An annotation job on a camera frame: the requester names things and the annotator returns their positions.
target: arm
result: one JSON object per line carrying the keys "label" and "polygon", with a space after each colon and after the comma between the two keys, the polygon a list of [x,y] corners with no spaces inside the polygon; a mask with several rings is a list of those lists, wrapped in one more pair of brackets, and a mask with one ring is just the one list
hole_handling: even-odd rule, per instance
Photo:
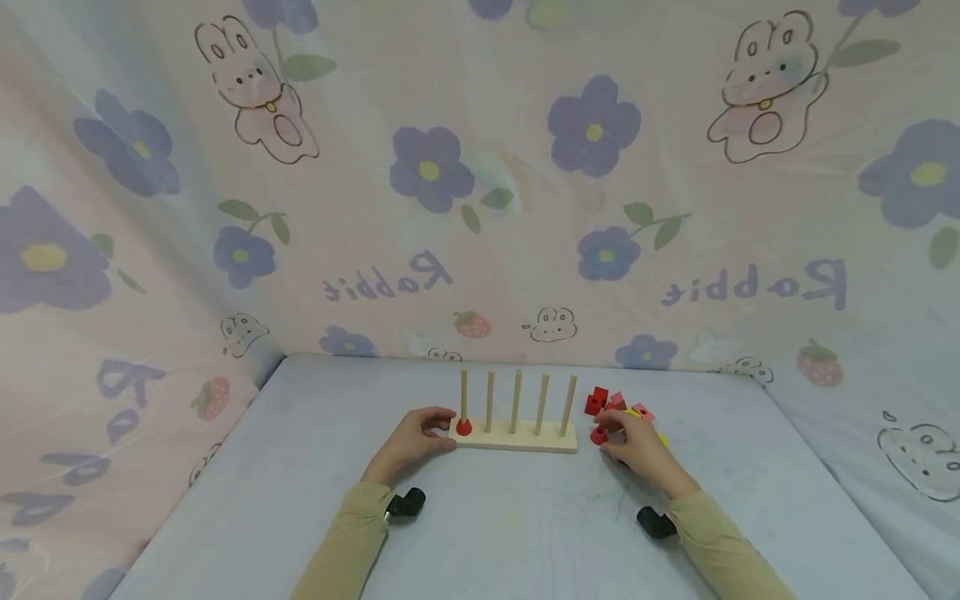
{"label": "arm", "polygon": [[671,500],[667,514],[687,556],[721,598],[795,600],[773,567],[660,442],[652,424],[614,410],[594,421],[611,431],[623,430],[624,444],[606,443],[601,449],[666,493]]}
{"label": "arm", "polygon": [[383,515],[393,497],[384,485],[361,481],[353,486],[290,600],[359,598],[387,538]]}
{"label": "arm", "polygon": [[347,492],[324,540],[300,576],[290,600],[357,600],[387,538],[384,513],[401,471],[457,443],[434,428],[449,429],[456,413],[445,408],[410,411],[373,456],[360,482]]}

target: black mount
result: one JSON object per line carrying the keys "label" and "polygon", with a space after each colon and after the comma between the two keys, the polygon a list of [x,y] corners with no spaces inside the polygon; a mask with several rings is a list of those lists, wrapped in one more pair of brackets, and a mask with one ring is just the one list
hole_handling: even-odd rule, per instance
{"label": "black mount", "polygon": [[417,516],[423,503],[426,502],[426,494],[420,488],[410,488],[407,495],[395,495],[387,506],[387,512],[390,516]]}
{"label": "black mount", "polygon": [[670,536],[677,535],[677,526],[673,524],[670,517],[658,514],[650,506],[644,506],[640,509],[636,514],[636,522],[654,540],[666,540]]}

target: sleeve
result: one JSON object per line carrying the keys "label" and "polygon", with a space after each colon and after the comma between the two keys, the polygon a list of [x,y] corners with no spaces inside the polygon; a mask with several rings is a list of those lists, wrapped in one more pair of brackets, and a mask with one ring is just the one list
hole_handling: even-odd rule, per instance
{"label": "sleeve", "polygon": [[394,494],[360,482],[344,497],[290,600],[357,600],[387,537],[383,515]]}
{"label": "sleeve", "polygon": [[796,600],[709,494],[700,491],[677,498],[667,514],[686,554],[720,598]]}

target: pink block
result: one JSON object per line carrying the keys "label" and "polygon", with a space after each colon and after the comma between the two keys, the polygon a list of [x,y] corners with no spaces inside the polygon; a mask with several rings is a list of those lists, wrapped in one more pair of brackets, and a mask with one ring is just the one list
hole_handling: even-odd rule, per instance
{"label": "pink block", "polygon": [[650,421],[650,422],[653,422],[654,420],[657,419],[656,417],[654,417],[654,414],[650,412],[650,409],[648,409],[646,406],[640,404],[639,402],[638,402],[637,404],[634,404],[634,405],[631,406],[630,408],[631,408],[631,410],[633,410],[635,413],[637,413],[638,415],[640,415],[641,417],[643,417],[644,419],[646,419],[646,420],[648,420],[648,421]]}

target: white table surface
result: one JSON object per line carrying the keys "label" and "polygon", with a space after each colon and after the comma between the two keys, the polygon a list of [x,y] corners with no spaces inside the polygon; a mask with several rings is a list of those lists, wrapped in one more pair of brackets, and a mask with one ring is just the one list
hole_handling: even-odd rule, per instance
{"label": "white table surface", "polygon": [[[410,409],[458,409],[461,363],[288,358],[157,533],[113,600],[285,599],[343,493]],[[471,364],[482,419],[487,365]],[[514,369],[497,370],[495,417],[509,417]],[[583,413],[593,386],[657,416],[670,449],[800,598],[926,598],[780,409],[735,375],[524,367],[520,417],[546,419],[567,380],[577,454],[460,449],[397,489],[426,492],[392,525],[364,600],[711,598],[676,538],[656,542],[639,508],[664,499],[601,455]]]}

